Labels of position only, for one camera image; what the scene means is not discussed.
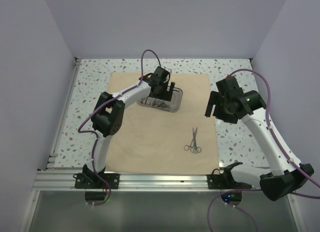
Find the steel instrument tray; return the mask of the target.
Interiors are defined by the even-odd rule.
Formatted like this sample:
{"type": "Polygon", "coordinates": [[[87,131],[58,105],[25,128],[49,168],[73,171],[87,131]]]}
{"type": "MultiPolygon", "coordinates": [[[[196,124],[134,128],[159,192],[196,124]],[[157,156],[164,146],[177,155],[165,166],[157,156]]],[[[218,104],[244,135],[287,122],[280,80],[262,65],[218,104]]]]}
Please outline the steel instrument tray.
{"type": "Polygon", "coordinates": [[[175,113],[180,108],[182,97],[183,97],[182,89],[174,88],[170,101],[152,98],[152,97],[145,97],[145,98],[138,100],[137,103],[141,106],[175,113]]]}

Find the steel surgical scissors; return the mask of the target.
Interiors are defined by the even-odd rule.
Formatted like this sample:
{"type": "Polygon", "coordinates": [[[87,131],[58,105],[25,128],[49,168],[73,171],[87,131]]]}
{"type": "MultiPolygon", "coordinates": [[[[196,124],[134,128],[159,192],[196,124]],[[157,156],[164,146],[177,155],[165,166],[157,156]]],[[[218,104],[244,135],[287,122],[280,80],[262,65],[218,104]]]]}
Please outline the steel surgical scissors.
{"type": "Polygon", "coordinates": [[[202,149],[197,145],[197,132],[198,132],[198,128],[193,128],[192,129],[192,145],[191,145],[191,152],[192,153],[200,153],[202,151],[202,149]]]}

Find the beige cloth wrap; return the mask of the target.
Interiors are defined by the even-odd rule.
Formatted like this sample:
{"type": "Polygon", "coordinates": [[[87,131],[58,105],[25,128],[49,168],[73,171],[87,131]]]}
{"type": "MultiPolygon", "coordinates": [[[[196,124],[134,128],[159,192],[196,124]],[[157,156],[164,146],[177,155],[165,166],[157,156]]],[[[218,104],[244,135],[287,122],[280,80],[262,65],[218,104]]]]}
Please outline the beige cloth wrap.
{"type": "Polygon", "coordinates": [[[208,75],[173,74],[171,80],[183,91],[179,110],[171,113],[137,103],[126,108],[107,150],[106,170],[205,175],[219,167],[215,121],[205,117],[211,92],[208,75]],[[196,127],[202,151],[185,151],[196,127]]]}

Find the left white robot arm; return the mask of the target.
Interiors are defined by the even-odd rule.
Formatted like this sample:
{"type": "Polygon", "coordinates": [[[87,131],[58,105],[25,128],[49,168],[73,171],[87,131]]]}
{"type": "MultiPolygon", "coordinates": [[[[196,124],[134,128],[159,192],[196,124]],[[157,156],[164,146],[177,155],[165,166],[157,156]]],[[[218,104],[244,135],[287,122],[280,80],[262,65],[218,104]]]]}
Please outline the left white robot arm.
{"type": "Polygon", "coordinates": [[[101,93],[94,111],[78,128],[78,133],[95,135],[90,161],[82,169],[92,188],[107,182],[103,176],[105,159],[112,137],[121,128],[125,109],[147,97],[170,101],[175,87],[170,78],[171,73],[158,66],[153,73],[142,75],[131,87],[113,94],[101,93]]]}

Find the steel needle holder clamp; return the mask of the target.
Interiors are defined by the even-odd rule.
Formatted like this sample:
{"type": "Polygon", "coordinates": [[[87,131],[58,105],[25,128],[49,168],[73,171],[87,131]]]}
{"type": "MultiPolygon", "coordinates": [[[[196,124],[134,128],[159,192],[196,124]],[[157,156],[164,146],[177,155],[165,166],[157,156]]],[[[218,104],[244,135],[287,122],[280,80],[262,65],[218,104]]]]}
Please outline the steel needle holder clamp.
{"type": "Polygon", "coordinates": [[[193,142],[193,136],[192,136],[191,142],[190,142],[189,144],[186,144],[186,145],[184,146],[184,150],[185,150],[185,151],[188,151],[188,150],[189,150],[189,151],[191,152],[192,142],[193,142]]]}

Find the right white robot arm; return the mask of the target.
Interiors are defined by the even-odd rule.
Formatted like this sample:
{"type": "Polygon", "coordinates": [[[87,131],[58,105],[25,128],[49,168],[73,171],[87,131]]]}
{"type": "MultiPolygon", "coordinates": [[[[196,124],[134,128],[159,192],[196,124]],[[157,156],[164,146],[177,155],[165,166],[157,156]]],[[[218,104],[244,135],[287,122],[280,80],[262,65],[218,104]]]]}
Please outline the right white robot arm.
{"type": "Polygon", "coordinates": [[[208,187],[250,189],[254,186],[272,201],[301,188],[314,169],[294,155],[273,122],[266,118],[268,107],[261,95],[255,90],[244,92],[235,77],[222,79],[216,86],[217,91],[210,93],[205,116],[231,124],[242,121],[256,139],[269,168],[234,162],[224,167],[221,174],[207,175],[208,187]]]}

